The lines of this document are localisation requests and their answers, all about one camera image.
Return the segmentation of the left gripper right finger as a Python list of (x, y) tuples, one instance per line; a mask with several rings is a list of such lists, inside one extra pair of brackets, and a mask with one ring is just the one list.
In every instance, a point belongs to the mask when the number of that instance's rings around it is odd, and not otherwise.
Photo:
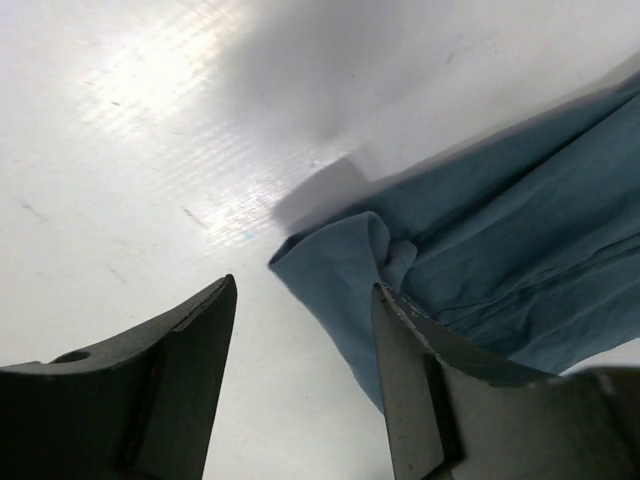
[(639, 371), (554, 376), (493, 354), (383, 285), (372, 324), (398, 479), (635, 479)]

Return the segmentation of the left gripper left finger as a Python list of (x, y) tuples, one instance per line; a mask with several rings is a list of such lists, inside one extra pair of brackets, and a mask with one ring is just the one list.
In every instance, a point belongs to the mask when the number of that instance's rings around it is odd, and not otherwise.
[(5, 479), (199, 479), (237, 302), (225, 276), (49, 363), (1, 370)]

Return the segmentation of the dark teal t-shirt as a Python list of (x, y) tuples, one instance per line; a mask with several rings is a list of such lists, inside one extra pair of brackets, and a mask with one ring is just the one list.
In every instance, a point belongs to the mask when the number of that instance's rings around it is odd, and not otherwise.
[(559, 374), (639, 335), (639, 83), (541, 115), (292, 235), (270, 270), (369, 400), (381, 282), (441, 325)]

